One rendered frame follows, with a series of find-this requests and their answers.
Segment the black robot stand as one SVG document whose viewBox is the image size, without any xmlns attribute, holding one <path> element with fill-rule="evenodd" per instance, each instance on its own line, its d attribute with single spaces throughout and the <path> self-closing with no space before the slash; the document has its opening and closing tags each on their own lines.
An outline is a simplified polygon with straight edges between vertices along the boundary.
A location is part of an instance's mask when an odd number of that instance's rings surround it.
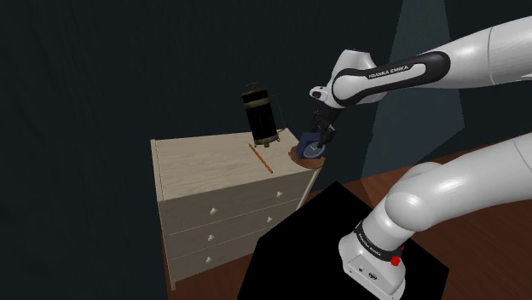
<svg viewBox="0 0 532 300">
<path fill-rule="evenodd" d="M 332 183 L 258 240 L 237 300 L 378 300 L 338 253 L 372 207 L 362 184 Z"/>
</svg>

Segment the black french press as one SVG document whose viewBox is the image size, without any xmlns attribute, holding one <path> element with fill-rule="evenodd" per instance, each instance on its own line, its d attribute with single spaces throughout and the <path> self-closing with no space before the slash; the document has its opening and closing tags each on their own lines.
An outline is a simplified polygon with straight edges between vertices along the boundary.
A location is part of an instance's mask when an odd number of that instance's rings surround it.
<svg viewBox="0 0 532 300">
<path fill-rule="evenodd" d="M 278 129 L 272 108 L 272 96 L 265 88 L 259 88 L 257 82 L 246 85 L 247 91 L 241 94 L 246 116 L 251 128 L 254 147 L 269 147 L 274 141 L 280 141 L 280 133 L 285 129 Z"/>
</svg>

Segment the dark blue cup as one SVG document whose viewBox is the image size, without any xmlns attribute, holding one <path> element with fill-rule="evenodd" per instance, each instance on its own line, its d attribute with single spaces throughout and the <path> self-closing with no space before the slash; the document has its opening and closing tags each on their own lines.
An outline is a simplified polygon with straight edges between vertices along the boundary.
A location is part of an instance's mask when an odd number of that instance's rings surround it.
<svg viewBox="0 0 532 300">
<path fill-rule="evenodd" d="M 321 134 L 304 132 L 296 147 L 296 154 L 300 159 L 319 159 L 322 157 L 326 146 L 320 144 Z"/>
</svg>

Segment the light wooden chest of drawers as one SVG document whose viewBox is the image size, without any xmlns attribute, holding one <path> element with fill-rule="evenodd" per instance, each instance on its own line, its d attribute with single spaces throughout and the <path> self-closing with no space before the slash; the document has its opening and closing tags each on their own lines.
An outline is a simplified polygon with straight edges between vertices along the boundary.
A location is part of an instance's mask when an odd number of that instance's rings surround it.
<svg viewBox="0 0 532 300">
<path fill-rule="evenodd" d="M 153 140 L 153 173 L 169 282 L 254 252 L 258 240 L 302 206 L 321 169 L 295 164 L 298 140 L 249 148 L 249 132 Z"/>
</svg>

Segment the brown wooden plate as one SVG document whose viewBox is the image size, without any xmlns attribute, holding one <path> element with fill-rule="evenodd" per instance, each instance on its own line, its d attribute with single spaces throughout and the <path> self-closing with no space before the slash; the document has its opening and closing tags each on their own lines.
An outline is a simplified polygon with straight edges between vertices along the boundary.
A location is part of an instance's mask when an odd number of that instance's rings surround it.
<svg viewBox="0 0 532 300">
<path fill-rule="evenodd" d="M 288 155 L 295 164 L 298 164 L 306 169 L 312 169 L 312 170 L 320 169 L 325 164 L 325 161 L 326 161 L 325 157 L 321 157 L 319 159 L 301 159 L 299 158 L 297 154 L 296 146 L 291 148 Z"/>
</svg>

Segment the orange pencil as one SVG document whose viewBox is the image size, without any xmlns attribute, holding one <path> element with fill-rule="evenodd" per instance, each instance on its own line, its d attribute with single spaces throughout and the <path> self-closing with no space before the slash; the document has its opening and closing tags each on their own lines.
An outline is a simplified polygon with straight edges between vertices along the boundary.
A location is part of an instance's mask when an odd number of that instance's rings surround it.
<svg viewBox="0 0 532 300">
<path fill-rule="evenodd" d="M 257 158 L 261 161 L 261 163 L 264 165 L 264 167 L 268 170 L 270 174 L 273 174 L 273 170 L 270 168 L 270 166 L 267 164 L 267 162 L 264 160 L 264 158 L 261 156 L 261 154 L 256 150 L 256 147 L 253 146 L 251 143 L 248 143 L 249 148 L 255 153 Z"/>
</svg>

